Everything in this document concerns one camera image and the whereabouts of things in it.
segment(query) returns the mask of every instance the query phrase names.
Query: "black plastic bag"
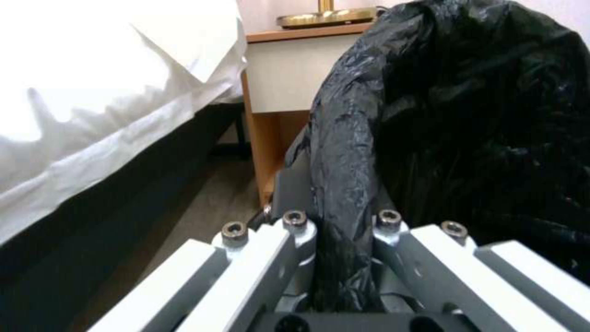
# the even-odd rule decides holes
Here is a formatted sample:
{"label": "black plastic bag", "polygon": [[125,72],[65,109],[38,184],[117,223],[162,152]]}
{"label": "black plastic bag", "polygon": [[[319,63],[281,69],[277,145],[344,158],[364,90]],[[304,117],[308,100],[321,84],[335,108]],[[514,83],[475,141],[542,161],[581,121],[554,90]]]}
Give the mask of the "black plastic bag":
{"label": "black plastic bag", "polygon": [[338,60],[286,156],[310,154],[320,311],[379,311],[378,188],[412,227],[515,238],[588,282],[589,55],[577,33],[509,1],[384,13]]}

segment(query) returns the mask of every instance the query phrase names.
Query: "lamp base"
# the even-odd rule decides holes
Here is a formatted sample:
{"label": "lamp base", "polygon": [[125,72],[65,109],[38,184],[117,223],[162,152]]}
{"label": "lamp base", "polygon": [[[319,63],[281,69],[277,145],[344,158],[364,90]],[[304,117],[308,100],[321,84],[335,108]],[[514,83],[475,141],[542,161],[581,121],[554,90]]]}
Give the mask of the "lamp base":
{"label": "lamp base", "polygon": [[370,22],[377,16],[377,8],[341,9],[337,11],[315,12],[280,16],[277,25],[285,29],[325,27],[347,23]]}

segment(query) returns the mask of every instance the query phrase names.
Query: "nightstand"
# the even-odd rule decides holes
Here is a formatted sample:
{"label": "nightstand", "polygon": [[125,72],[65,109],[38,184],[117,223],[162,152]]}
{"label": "nightstand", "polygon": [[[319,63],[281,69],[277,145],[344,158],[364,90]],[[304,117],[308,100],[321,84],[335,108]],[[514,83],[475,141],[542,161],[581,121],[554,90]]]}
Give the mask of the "nightstand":
{"label": "nightstand", "polygon": [[284,154],[309,118],[320,85],[371,23],[268,31],[247,36],[242,74],[260,205],[268,202]]}

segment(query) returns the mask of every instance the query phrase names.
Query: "white bed sheet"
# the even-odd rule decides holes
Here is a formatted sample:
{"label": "white bed sheet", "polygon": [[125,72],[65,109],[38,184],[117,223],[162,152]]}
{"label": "white bed sheet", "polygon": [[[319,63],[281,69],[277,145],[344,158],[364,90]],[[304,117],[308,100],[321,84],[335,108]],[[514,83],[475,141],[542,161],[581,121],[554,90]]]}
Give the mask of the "white bed sheet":
{"label": "white bed sheet", "polygon": [[0,19],[0,245],[207,104],[239,98],[241,18],[235,1],[213,3]]}

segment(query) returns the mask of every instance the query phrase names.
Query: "wooden floor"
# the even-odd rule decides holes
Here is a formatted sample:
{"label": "wooden floor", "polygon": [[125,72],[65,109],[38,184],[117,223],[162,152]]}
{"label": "wooden floor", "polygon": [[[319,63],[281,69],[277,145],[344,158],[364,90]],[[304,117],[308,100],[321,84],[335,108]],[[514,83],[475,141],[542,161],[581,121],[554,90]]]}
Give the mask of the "wooden floor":
{"label": "wooden floor", "polygon": [[70,330],[88,329],[187,239],[210,242],[224,223],[247,222],[256,214],[258,191],[252,160],[210,157],[200,174],[202,177],[189,184],[178,207],[137,244]]}

